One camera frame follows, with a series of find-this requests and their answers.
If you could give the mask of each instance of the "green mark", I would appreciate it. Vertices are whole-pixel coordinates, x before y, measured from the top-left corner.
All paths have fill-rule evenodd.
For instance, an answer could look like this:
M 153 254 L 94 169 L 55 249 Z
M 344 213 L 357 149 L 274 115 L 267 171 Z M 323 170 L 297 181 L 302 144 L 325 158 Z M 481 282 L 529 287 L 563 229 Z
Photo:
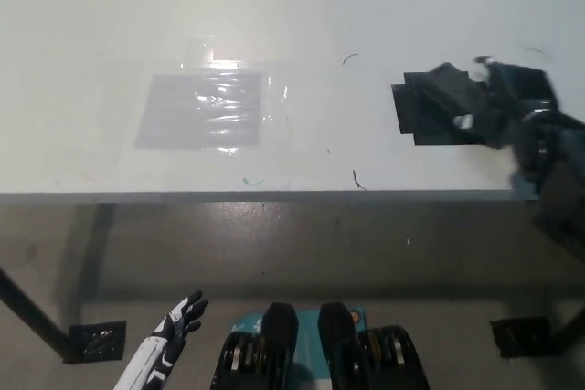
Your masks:
M 259 182 L 256 183 L 250 183 L 250 181 L 247 178 L 244 178 L 244 184 L 247 184 L 248 186 L 257 186 L 258 184 L 262 184 L 265 181 L 266 180 L 260 180 Z

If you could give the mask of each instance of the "black object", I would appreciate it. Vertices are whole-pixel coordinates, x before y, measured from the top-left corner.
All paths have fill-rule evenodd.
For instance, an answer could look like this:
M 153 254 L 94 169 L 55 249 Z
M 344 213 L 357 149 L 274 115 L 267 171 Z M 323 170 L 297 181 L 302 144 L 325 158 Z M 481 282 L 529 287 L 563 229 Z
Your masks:
M 123 321 L 103 325 L 72 326 L 67 336 L 2 269 L 0 300 L 66 364 L 122 359 L 126 334 Z
M 407 72 L 392 85 L 400 132 L 416 145 L 486 144 L 499 147 L 505 115 L 487 86 L 445 63 L 430 72 Z
M 504 358 L 559 356 L 585 338 L 585 308 L 552 331 L 546 317 L 491 321 L 495 343 Z
M 232 332 L 228 336 L 210 388 L 286 389 L 298 330 L 293 306 L 273 303 L 262 317 L 260 334 Z
M 121 360 L 126 341 L 126 322 L 77 324 L 69 327 L 69 339 L 82 363 Z
M 356 332 L 350 312 L 340 302 L 321 307 L 318 325 L 334 390 L 429 390 L 414 344 L 403 328 Z
M 437 107 L 443 125 L 452 125 L 470 142 L 498 146 L 505 115 L 490 101 L 486 88 L 469 75 L 444 63 L 421 76 L 420 89 Z
M 558 354 L 545 317 L 490 321 L 490 324 L 503 358 Z

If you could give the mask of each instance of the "robotic arm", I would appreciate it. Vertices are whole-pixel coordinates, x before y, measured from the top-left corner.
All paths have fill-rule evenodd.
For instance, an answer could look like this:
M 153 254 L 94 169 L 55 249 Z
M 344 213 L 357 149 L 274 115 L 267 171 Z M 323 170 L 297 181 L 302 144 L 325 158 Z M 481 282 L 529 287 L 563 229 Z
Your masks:
M 185 338 L 201 326 L 208 300 L 196 291 L 178 303 L 146 338 L 126 366 L 114 390 L 160 390 L 173 371 Z

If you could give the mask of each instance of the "transparent plastic sheet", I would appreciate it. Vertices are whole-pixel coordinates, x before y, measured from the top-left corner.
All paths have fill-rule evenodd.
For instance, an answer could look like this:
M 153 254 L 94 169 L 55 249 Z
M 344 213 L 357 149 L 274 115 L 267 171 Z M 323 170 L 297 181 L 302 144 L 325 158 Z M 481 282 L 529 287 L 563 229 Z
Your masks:
M 213 41 L 190 41 L 182 60 L 157 66 L 135 147 L 210 150 L 290 148 L 286 64 L 215 59 Z

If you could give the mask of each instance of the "black plastic piece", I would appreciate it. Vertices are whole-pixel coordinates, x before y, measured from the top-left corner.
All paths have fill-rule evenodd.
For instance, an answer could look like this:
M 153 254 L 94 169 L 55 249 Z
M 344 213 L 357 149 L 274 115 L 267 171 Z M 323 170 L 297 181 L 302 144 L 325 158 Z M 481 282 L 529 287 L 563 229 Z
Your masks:
M 499 145 L 505 115 L 490 101 L 488 91 L 471 81 L 467 73 L 444 63 L 421 76 L 420 88 L 436 105 L 443 125 L 454 126 L 470 142 Z M 462 127 L 455 123 L 457 118 L 468 118 L 471 123 Z
M 445 123 L 441 109 L 424 96 L 420 90 L 424 75 L 424 72 L 407 72 L 405 84 L 392 85 L 400 133 L 412 134 L 416 145 L 477 144 L 478 139 L 462 135 L 452 121 Z
M 446 63 L 431 72 L 407 72 L 392 85 L 400 132 L 416 145 L 487 144 L 501 146 L 505 116 L 492 105 L 487 86 Z M 455 118 L 473 116 L 462 129 Z
M 545 317 L 491 321 L 490 324 L 495 344 L 503 358 L 560 354 Z
M 81 363 L 121 360 L 126 343 L 126 322 L 73 325 L 69 327 L 69 339 L 81 353 Z

